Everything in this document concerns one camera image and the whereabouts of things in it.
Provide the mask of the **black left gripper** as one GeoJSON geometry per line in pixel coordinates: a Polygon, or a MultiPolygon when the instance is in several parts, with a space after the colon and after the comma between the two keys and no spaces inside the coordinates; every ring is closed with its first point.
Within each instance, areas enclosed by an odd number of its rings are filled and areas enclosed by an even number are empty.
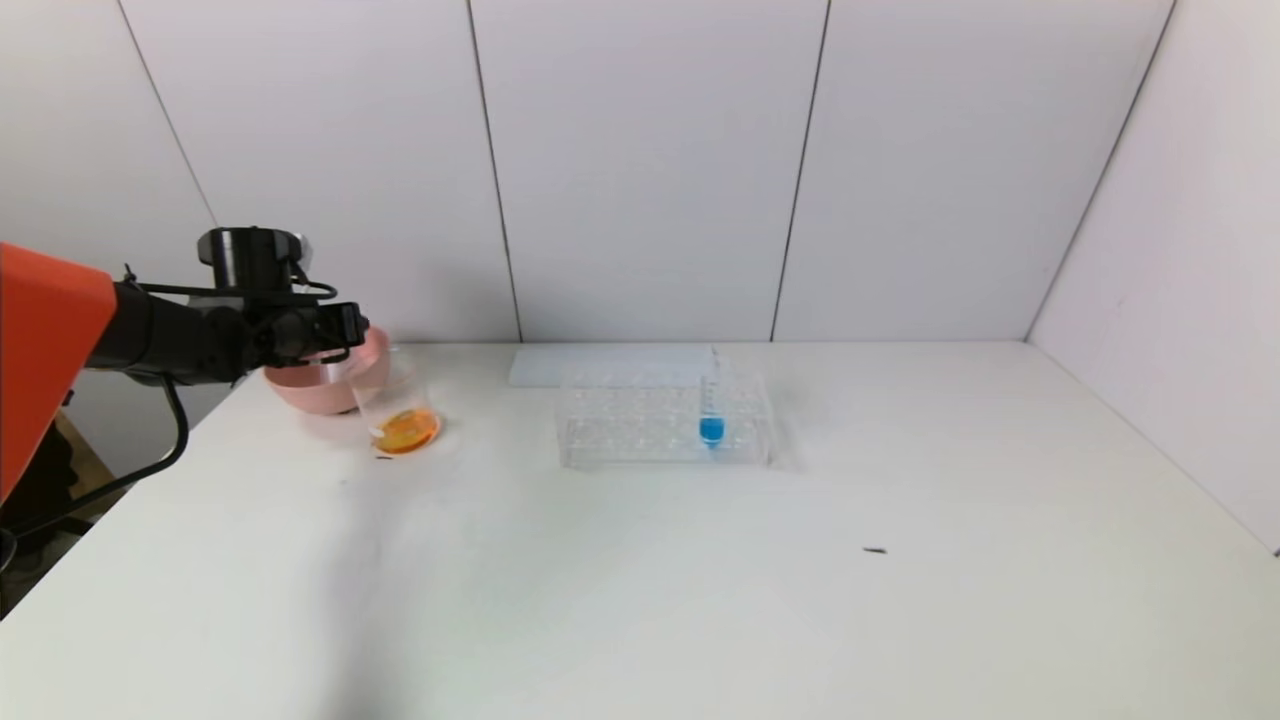
{"type": "Polygon", "coordinates": [[[276,360],[342,356],[365,342],[370,320],[357,304],[288,307],[271,320],[276,360]]]}

